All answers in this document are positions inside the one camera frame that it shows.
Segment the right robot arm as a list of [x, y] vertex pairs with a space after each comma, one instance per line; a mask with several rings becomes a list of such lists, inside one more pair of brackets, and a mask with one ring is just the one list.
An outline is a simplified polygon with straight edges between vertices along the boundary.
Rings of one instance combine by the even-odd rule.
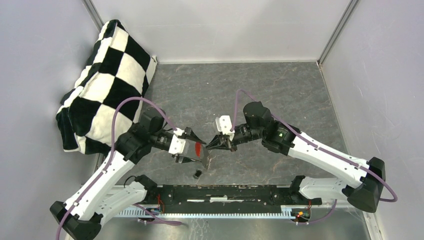
[[243, 108], [245, 123], [233, 126], [231, 118], [216, 118], [218, 134], [206, 146], [208, 150], [236, 151], [237, 146], [261, 140], [270, 152], [303, 160], [332, 174], [333, 178], [297, 176], [289, 189], [295, 204], [322, 198], [347, 201], [368, 213], [377, 211], [386, 180], [385, 162], [354, 157], [316, 141], [298, 128], [274, 118], [260, 101]]

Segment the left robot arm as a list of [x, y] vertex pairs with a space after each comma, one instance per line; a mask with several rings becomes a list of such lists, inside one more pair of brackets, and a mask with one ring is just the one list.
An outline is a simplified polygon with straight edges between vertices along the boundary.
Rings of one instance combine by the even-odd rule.
[[206, 143], [189, 127], [167, 131], [165, 118], [155, 108], [141, 114], [138, 123], [120, 135], [101, 167], [65, 202], [56, 201], [50, 212], [74, 240], [93, 240], [102, 226], [115, 215], [133, 204], [153, 203], [158, 196], [158, 185], [145, 175], [107, 197], [129, 170], [152, 148], [172, 155], [178, 163], [200, 162], [209, 168], [210, 154]]

